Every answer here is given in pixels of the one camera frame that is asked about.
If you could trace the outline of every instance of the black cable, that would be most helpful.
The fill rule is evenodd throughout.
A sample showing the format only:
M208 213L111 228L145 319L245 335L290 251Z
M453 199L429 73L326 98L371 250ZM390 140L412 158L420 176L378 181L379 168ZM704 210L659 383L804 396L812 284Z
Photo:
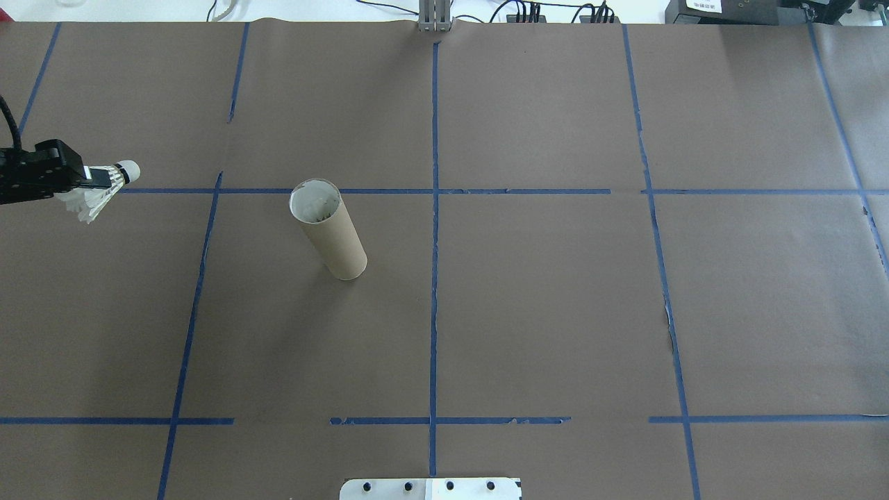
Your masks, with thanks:
M469 14L461 14L459 16L454 16L454 19L459 19L459 18L470 18L470 19L477 20L478 22L484 22L483 20L480 20L476 16L470 16Z
M358 2L358 3L360 3L360 4L365 4L365 5L376 5L376 6L378 6L378 7L389 7L389 8L392 8L392 9L398 9L399 11L404 11L404 12L407 12L407 13L409 13L409 14L413 14L413 15L415 15L415 16L419 16L419 15L420 15L419 12L414 12L414 11L412 11L412 10L405 9L404 7L399 7L398 5L391 5L391 4L377 4L376 2L367 2L367 0L355 0L355 1Z
M546 2L538 2L538 4L540 4L540 5L546 5L547 7L572 7L572 8L575 8L575 9L576 9L577 7L582 7L582 6L583 6L583 5L569 5L569 4L548 4L548 3L546 3Z
M599 12L596 13L596 22L602 23L605 22L605 19L608 15L608 6L605 5L605 0L602 0L602 4L599 5Z
M19 126L15 124L15 117L9 110L9 106L6 105L6 99L4 99L2 95L0 95L0 109L3 111L4 118L6 118L6 124L9 126L9 133L12 134L12 148L16 151L21 151L21 133L19 132Z
M210 10L207 11L207 22L210 22L210 12L213 12L213 10L216 9L217 2L219 2L219 0L213 0L213 5L210 5Z
M525 8L525 2L522 2L520 0L506 0L506 2L503 2L502 4L497 6L497 9L494 11L493 14L491 14L491 20L489 20L488 22L494 22L494 18L497 17L497 12L499 12L500 9L505 7L507 4L511 4L513 2L515 2L516 4L520 4L522 5L522 8ZM518 5L516 5L516 19L518 19Z
M586 9L587 7L589 7L589 9L592 11L592 12L589 13L589 17L590 17L590 18L592 18L593 16L596 15L596 6L595 6L595 5L593 5L593 4L583 4L583 5L581 5L580 7L577 8L577 12L574 13L574 17L571 18L571 22L574 23L574 22L577 20L577 16L581 15L581 11L582 11L583 9Z

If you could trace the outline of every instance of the shuttlecock cork tip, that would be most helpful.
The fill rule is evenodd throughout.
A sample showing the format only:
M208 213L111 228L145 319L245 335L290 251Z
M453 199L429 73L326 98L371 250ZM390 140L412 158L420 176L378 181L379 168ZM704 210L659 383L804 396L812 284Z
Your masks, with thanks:
M126 183L135 182L139 179L139 176L142 175L141 169L136 165L136 162L132 160L123 160L115 163L115 166L120 169L120 172L124 175L124 179Z

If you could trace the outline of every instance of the white metal plate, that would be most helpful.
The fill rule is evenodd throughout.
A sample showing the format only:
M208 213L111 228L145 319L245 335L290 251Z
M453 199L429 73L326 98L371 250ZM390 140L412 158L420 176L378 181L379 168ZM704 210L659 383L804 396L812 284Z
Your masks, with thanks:
M522 480L515 478L348 480L340 488L340 500L521 500L521 498Z

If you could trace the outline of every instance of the metal bracket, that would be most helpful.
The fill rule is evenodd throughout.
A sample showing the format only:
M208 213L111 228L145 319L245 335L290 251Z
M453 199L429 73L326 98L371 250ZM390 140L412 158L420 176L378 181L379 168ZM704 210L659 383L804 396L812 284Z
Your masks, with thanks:
M451 0L420 0L420 31L451 31Z
M348 480L340 500L521 500L514 478Z

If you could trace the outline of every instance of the white object inside tube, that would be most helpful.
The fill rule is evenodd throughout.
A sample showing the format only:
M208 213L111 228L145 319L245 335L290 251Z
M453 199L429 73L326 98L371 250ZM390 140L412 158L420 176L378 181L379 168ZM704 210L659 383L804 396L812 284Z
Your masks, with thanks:
M324 179L309 179L290 194L290 212L300 222L318 224L340 208L340 190Z

